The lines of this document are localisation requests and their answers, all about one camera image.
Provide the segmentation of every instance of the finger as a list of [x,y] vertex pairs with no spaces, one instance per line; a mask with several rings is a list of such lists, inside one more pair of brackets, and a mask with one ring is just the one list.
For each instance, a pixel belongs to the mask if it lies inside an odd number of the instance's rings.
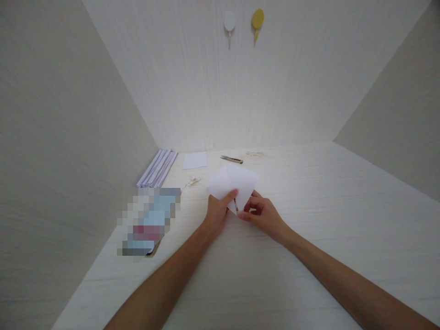
[[247,222],[254,222],[258,218],[258,215],[254,215],[248,212],[238,212],[237,215],[240,219],[245,220]]
[[263,198],[263,196],[261,196],[261,195],[259,194],[259,192],[256,191],[256,190],[254,190],[254,191],[252,192],[252,196]]
[[262,209],[264,206],[263,203],[264,203],[263,198],[251,196],[251,197],[249,197],[249,200],[247,201],[246,205],[244,206],[243,211],[249,212],[250,208],[256,209],[257,207]]
[[223,204],[227,205],[238,195],[238,189],[230,191],[221,201]]
[[262,210],[264,207],[264,199],[261,197],[251,196],[248,200],[248,203],[252,209]]
[[215,198],[213,195],[209,195],[209,197],[208,197],[208,200],[210,201],[210,200],[213,200],[213,201],[215,201],[215,200],[218,200],[217,198]]

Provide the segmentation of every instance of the white wall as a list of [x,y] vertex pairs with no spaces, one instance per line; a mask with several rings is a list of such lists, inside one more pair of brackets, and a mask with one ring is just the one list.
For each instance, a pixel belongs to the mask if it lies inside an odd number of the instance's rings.
[[332,141],[429,0],[83,2],[157,145],[195,151]]
[[81,1],[0,24],[0,328],[50,329],[157,147]]
[[335,142],[440,201],[440,3],[433,1]]

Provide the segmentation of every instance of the paper sheet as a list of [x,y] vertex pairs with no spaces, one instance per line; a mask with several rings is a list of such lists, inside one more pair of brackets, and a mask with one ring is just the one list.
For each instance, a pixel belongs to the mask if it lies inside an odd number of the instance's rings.
[[[256,173],[246,170],[242,166],[225,165],[208,182],[208,192],[217,199],[223,199],[232,189],[238,189],[235,202],[238,211],[243,211],[258,178]],[[235,215],[237,214],[233,200],[228,204],[228,209]]]
[[182,170],[189,170],[191,168],[199,168],[208,166],[206,158],[206,151],[201,153],[186,154],[183,159]]

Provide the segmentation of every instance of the white table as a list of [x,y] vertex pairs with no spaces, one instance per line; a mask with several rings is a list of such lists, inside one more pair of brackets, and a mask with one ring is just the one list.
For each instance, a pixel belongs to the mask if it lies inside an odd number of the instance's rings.
[[[246,152],[261,154],[246,155]],[[181,211],[156,255],[116,256],[116,232],[54,329],[100,329],[204,218],[204,184],[244,159],[257,190],[299,234],[440,324],[440,203],[335,143],[208,152],[208,167],[183,171],[179,154],[164,187],[182,187]],[[166,329],[358,329],[311,273],[257,228],[229,214],[168,319]]]

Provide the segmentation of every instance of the small item on desk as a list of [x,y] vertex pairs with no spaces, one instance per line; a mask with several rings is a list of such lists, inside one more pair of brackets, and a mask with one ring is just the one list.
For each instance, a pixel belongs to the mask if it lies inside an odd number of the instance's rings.
[[221,156],[220,158],[222,158],[224,160],[232,161],[234,163],[243,164],[243,161],[241,159],[232,158],[232,157],[228,157],[228,156]]
[[208,166],[208,160],[206,156],[206,151],[201,153],[186,154],[183,159],[182,170],[189,170],[199,167]]

